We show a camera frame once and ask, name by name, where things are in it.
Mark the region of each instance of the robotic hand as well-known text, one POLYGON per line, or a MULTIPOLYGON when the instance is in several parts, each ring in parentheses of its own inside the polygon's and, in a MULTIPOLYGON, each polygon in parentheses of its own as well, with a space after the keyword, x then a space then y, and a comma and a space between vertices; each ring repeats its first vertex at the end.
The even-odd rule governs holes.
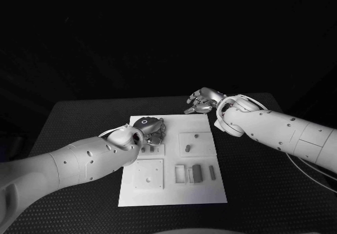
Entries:
POLYGON ((209 88, 198 90, 188 99, 194 107, 185 113, 208 113, 217 108, 215 126, 232 136, 244 133, 253 140, 337 173, 337 130, 300 118, 267 110, 245 95, 228 97, 209 88))
POLYGON ((2 163, 0 233, 38 199, 129 166, 143 145, 162 144, 165 136, 165 120, 143 117, 134 126, 127 124, 51 153, 2 163))

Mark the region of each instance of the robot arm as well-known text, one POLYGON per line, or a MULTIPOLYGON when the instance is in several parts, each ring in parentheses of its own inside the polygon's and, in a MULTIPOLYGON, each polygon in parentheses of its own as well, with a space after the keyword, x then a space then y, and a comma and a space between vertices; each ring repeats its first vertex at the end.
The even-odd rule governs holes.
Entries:
POLYGON ((202 88, 188 99, 195 106, 186 110, 208 113, 217 108, 215 126, 232 136, 244 133, 253 140, 337 173, 337 130, 300 118, 270 110, 260 110, 244 95, 215 100, 222 95, 209 88, 202 88))
POLYGON ((0 233, 29 205, 45 195, 96 181, 137 159, 145 144, 165 139, 165 120, 142 118, 109 137, 83 139, 60 150, 0 164, 0 233))

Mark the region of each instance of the dark wall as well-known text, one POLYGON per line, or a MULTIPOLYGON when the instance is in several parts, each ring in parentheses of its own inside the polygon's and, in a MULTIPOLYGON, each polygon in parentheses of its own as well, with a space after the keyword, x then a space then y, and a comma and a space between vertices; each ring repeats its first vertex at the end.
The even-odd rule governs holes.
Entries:
POLYGON ((319 100, 309 94, 336 91, 336 9, 335 1, 294 1, 169 14, 111 8, 11 14, 0 131, 38 134, 61 100, 188 96, 204 86, 270 92, 304 117, 319 100))

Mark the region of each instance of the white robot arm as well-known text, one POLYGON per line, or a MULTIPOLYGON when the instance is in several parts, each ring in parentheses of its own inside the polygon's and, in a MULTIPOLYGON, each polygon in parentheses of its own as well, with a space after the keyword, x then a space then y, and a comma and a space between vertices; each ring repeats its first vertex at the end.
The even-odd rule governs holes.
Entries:
POLYGON ((143 145, 159 145, 165 135, 165 120, 143 117, 133 127, 127 124, 51 153, 2 163, 0 233, 38 199, 129 166, 143 145))
POLYGON ((276 111, 260 110, 244 95, 228 97, 209 88, 198 90, 188 103, 195 106, 185 111, 208 113, 217 108, 215 126, 232 136, 244 133, 253 140, 337 173, 337 130, 276 111))

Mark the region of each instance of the black table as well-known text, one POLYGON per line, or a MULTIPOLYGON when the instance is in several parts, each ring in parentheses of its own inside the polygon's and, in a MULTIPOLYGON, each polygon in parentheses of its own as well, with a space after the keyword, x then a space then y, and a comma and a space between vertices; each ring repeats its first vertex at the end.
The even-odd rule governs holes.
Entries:
MULTIPOLYGON (((281 112, 268 93, 247 94, 281 112)), ((100 135, 130 116, 183 114, 188 97, 64 101, 55 105, 31 156, 100 135)), ((182 228, 245 233, 337 233, 337 198, 299 171, 287 155, 214 125, 228 204, 119 207, 123 169, 38 200, 6 233, 156 233, 182 228)), ((323 176, 296 160, 313 177, 323 176)))

